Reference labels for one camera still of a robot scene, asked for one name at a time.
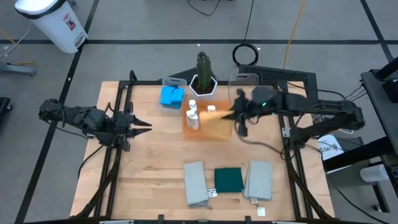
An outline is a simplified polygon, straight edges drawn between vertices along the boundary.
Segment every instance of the concrete floor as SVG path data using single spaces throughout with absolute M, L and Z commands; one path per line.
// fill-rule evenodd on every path
M 216 1 L 191 0 L 199 9 L 210 12 Z M 381 34 L 386 40 L 398 40 L 398 2 L 367 0 Z M 195 66 L 195 56 L 204 50 L 211 58 L 214 73 L 226 80 L 235 69 L 231 52 L 236 44 L 178 44 L 179 40 L 242 39 L 249 16 L 250 1 L 220 3 L 211 17 L 189 8 L 186 1 L 85 0 L 73 7 L 80 22 L 86 24 L 93 6 L 98 3 L 88 32 L 90 40 L 160 40 L 156 44 L 131 41 L 121 44 L 87 44 L 78 62 L 66 104 L 95 105 L 103 81 L 122 80 L 133 69 L 140 80 L 157 80 Z M 287 40 L 300 8 L 295 0 L 255 0 L 248 39 Z M 29 21 L 14 10 L 14 1 L 0 0 L 0 29 L 12 38 L 21 37 Z M 37 119 L 38 108 L 47 98 L 60 96 L 74 55 L 64 54 L 47 40 L 35 26 L 27 40 L 37 44 L 21 44 L 3 62 L 35 60 L 38 71 L 34 78 L 1 74 L 0 96 L 10 97 L 14 110 L 2 122 L 0 130 L 0 222 L 14 222 L 22 198 L 42 148 L 48 125 Z M 314 72 L 320 89 L 348 94 L 359 86 L 361 72 L 381 68 L 387 58 L 380 44 L 364 44 L 348 40 L 377 40 L 374 29 L 360 0 L 308 0 L 297 27 L 296 40 L 341 40 L 340 45 L 309 42 L 290 48 L 287 68 Z M 174 40 L 165 44 L 162 40 Z M 0 49 L 10 46 L 0 35 Z M 256 44 L 260 66 L 282 68 L 284 44 Z M 398 56 L 398 46 L 388 45 Z M 250 51 L 241 49 L 242 62 L 252 59 Z M 321 98 L 336 99 L 319 94 Z M 384 131 L 367 96 L 356 101 L 362 107 L 366 126 L 353 136 L 364 142 L 383 137 Z M 78 166 L 83 160 L 86 141 L 57 131 L 45 161 L 26 221 L 67 218 L 73 201 Z M 365 211 L 388 222 L 397 220 L 396 210 L 389 214 L 371 210 L 377 203 L 370 186 L 344 186 L 349 198 Z M 393 199 L 396 196 L 387 190 Z M 374 221 L 359 213 L 331 188 L 336 216 L 357 222 Z

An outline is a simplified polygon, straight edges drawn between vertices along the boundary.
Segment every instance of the wooden table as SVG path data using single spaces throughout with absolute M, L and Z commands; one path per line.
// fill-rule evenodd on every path
M 103 82 L 97 107 L 104 109 L 115 101 L 118 82 Z M 153 125 L 153 130 L 130 140 L 131 151 L 123 152 L 114 198 L 112 219 L 156 220 L 165 215 L 166 220 L 295 220 L 286 163 L 278 153 L 264 147 L 241 142 L 236 133 L 229 141 L 203 141 L 187 139 L 182 134 L 182 117 L 165 114 L 158 107 L 161 86 L 136 85 L 132 90 L 134 114 Z M 305 94 L 296 87 L 292 93 Z M 228 86 L 218 86 L 216 98 L 228 100 Z M 187 89 L 185 100 L 192 99 Z M 299 126 L 311 125 L 309 114 Z M 282 149 L 278 117 L 266 116 L 256 125 L 248 124 L 248 140 L 262 141 Z M 318 147 L 316 140 L 308 144 Z M 85 157 L 99 147 L 97 140 L 89 140 Z M 330 215 L 334 215 L 320 154 L 310 148 L 301 150 L 308 189 Z M 98 188 L 105 150 L 90 159 L 81 170 L 71 215 L 82 210 Z M 243 178 L 250 160 L 272 164 L 272 200 L 259 202 L 266 208 L 266 216 L 258 217 L 256 206 L 243 194 L 219 194 L 210 198 L 212 210 L 188 208 L 185 200 L 183 165 L 203 161 L 208 188 L 214 187 L 214 169 L 241 167 Z M 302 217 L 305 210 L 301 191 L 297 188 Z M 108 193 L 104 195 L 101 214 L 105 213 Z

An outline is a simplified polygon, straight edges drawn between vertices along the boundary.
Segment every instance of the blue sponge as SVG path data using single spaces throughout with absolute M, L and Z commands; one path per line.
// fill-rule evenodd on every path
M 162 88 L 160 104 L 171 108 L 180 109 L 185 90 L 177 85 L 164 86 Z
M 174 89 L 172 96 L 170 97 L 170 101 L 172 103 L 182 102 L 182 98 L 184 97 L 184 92 L 185 92 L 184 89 L 180 89 L 180 88 Z
M 161 93 L 160 104 L 165 105 L 165 106 L 171 106 L 172 102 L 170 100 L 170 97 L 172 96 L 173 91 L 174 91 L 174 87 L 171 87 L 171 86 L 163 87 L 162 93 Z

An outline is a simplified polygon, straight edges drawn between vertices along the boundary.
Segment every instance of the hexagonal pot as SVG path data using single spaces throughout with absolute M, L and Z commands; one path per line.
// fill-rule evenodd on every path
M 215 99 L 215 93 L 217 89 L 217 80 L 215 78 L 211 77 L 212 82 L 214 83 L 213 91 L 211 93 L 206 93 L 206 94 L 198 94 L 195 89 L 192 87 L 194 81 L 198 78 L 198 75 L 194 75 L 191 81 L 191 84 L 189 84 L 189 88 L 193 92 L 193 97 L 195 98 L 196 101 L 213 101 Z

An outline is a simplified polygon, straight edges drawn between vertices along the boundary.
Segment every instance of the cactus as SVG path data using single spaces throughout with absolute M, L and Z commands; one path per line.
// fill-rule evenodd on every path
M 205 92 L 211 86 L 211 63 L 209 57 L 204 52 L 199 52 L 197 56 L 198 87 Z

